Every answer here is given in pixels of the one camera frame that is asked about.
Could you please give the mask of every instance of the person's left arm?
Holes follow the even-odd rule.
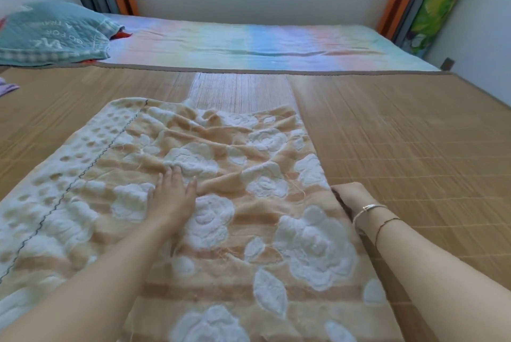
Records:
[[[197,181],[181,169],[148,194],[147,217],[131,235],[0,333],[0,342],[115,342],[158,250],[195,210]]]

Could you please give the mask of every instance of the teal pillow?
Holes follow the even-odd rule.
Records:
[[[110,38],[124,27],[80,5],[25,4],[0,28],[0,65],[43,66],[109,58]]]

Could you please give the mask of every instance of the bangle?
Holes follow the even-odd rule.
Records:
[[[372,210],[372,209],[375,209],[377,207],[383,207],[385,209],[387,209],[387,206],[385,205],[379,205],[379,204],[376,204],[376,203],[373,203],[371,205],[367,205],[367,206],[364,206],[362,208],[362,211],[360,213],[358,213],[354,218],[353,218],[353,227],[355,228],[355,231],[358,233],[358,234],[364,234],[363,231],[361,231],[360,229],[357,229],[357,220],[358,218],[362,215],[362,213],[367,213],[369,210]]]
[[[376,250],[378,250],[378,236],[380,235],[380,231],[381,229],[383,229],[383,227],[391,222],[391,221],[396,221],[396,220],[399,220],[399,221],[403,221],[401,218],[398,218],[398,217],[394,217],[394,218],[391,218],[391,219],[388,219],[386,220],[384,223],[381,224],[381,226],[378,228],[378,231],[376,232],[376,237],[374,237],[374,247],[376,248]]]

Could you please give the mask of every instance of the rainbow bed sheet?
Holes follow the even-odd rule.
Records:
[[[359,25],[265,26],[109,15],[133,36],[98,64],[175,71],[436,71]]]

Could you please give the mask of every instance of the forearm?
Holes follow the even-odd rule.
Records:
[[[145,222],[6,328],[0,342],[114,342],[168,232]]]
[[[387,209],[374,209],[363,230],[374,242],[381,225],[394,217]],[[381,228],[377,246],[440,341],[509,340],[510,291],[402,221]]]

